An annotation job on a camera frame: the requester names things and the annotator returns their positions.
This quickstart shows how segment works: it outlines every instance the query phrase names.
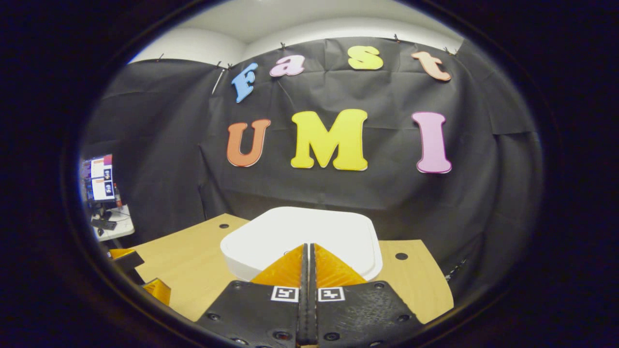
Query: white desk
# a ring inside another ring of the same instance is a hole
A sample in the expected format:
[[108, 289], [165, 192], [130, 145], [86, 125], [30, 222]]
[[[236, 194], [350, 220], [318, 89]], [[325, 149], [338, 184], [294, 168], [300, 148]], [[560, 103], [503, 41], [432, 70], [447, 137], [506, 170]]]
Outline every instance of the white desk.
[[98, 241], [112, 240], [114, 244], [120, 248], [120, 244], [116, 240], [116, 238], [124, 237], [126, 235], [130, 235], [136, 230], [133, 228], [133, 221], [131, 221], [131, 213], [129, 212], [129, 206], [123, 206], [123, 210], [119, 210], [118, 208], [110, 209], [112, 212], [112, 216], [110, 217], [110, 221], [117, 221], [116, 228], [113, 230], [103, 230], [103, 235], [99, 236], [97, 233], [97, 228], [92, 227], [92, 230], [95, 233]]

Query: orange letter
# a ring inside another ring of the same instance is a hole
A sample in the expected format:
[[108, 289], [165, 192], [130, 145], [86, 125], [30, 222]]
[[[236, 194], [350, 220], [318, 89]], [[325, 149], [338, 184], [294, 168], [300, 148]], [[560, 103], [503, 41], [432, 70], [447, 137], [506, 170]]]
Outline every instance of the orange letter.
[[441, 81], [451, 80], [451, 75], [449, 75], [447, 72], [441, 71], [441, 69], [438, 68], [437, 64], [443, 63], [440, 59], [430, 56], [428, 52], [416, 52], [411, 54], [411, 56], [413, 56], [413, 58], [415, 59], [419, 59], [419, 61], [422, 63], [423, 70], [426, 70], [428, 75], [430, 75], [431, 77], [434, 77], [435, 79]]
[[228, 161], [237, 167], [249, 167], [260, 159], [262, 156], [262, 145], [264, 144], [264, 133], [267, 127], [271, 124], [269, 120], [256, 120], [251, 123], [254, 128], [254, 144], [251, 146], [251, 151], [243, 155], [241, 153], [241, 138], [243, 131], [247, 128], [247, 123], [233, 123], [228, 127], [230, 137], [228, 138]]

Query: orange object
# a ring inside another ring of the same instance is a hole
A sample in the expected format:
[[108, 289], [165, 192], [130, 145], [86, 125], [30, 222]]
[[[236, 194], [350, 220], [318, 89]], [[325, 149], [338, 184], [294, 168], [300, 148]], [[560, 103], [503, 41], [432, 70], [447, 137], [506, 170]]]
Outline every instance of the orange object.
[[164, 305], [170, 306], [170, 294], [172, 290], [166, 285], [166, 283], [162, 282], [161, 279], [155, 278], [154, 280], [142, 285], [142, 287]]
[[112, 259], [118, 259], [133, 252], [135, 252], [133, 249], [110, 249]]
[[[316, 257], [316, 287], [336, 287], [365, 283], [365, 279], [349, 265], [318, 244], [314, 244]], [[251, 282], [272, 286], [301, 287], [303, 245], [260, 272]]]
[[365, 279], [349, 265], [318, 244], [316, 255], [316, 287], [336, 287], [365, 283]]
[[250, 167], [254, 165], [262, 156], [262, 145], [264, 144], [264, 133], [271, 124], [269, 120], [256, 120], [251, 123], [254, 128], [254, 141], [251, 151], [248, 154], [241, 153], [241, 139], [243, 131], [247, 128], [247, 123], [233, 123], [228, 127], [230, 136], [228, 137], [228, 161], [237, 167]]
[[302, 264], [303, 245], [300, 245], [265, 268], [251, 282], [263, 285], [301, 287]]

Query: letter m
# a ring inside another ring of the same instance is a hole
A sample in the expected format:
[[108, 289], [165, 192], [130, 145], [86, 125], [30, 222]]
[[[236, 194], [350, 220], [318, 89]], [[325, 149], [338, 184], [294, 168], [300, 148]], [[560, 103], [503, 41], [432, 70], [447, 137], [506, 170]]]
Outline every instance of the letter m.
[[359, 109], [340, 112], [330, 131], [324, 127], [318, 114], [302, 111], [292, 116], [297, 124], [297, 155], [290, 161], [295, 168], [311, 168], [310, 146], [321, 167], [326, 167], [337, 147], [333, 167], [341, 170], [366, 170], [368, 161], [363, 158], [361, 134], [368, 113]]

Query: pink letter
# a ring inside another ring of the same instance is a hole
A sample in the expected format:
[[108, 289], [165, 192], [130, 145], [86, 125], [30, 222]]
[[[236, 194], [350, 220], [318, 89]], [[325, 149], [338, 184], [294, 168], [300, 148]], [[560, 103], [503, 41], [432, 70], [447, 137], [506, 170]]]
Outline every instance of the pink letter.
[[416, 112], [411, 118], [422, 134], [422, 159], [417, 169], [422, 173], [449, 173], [451, 162], [445, 158], [442, 124], [445, 116], [433, 112]]
[[305, 70], [303, 67], [305, 57], [300, 55], [283, 57], [277, 61], [277, 65], [271, 69], [269, 75], [273, 77], [299, 75]]

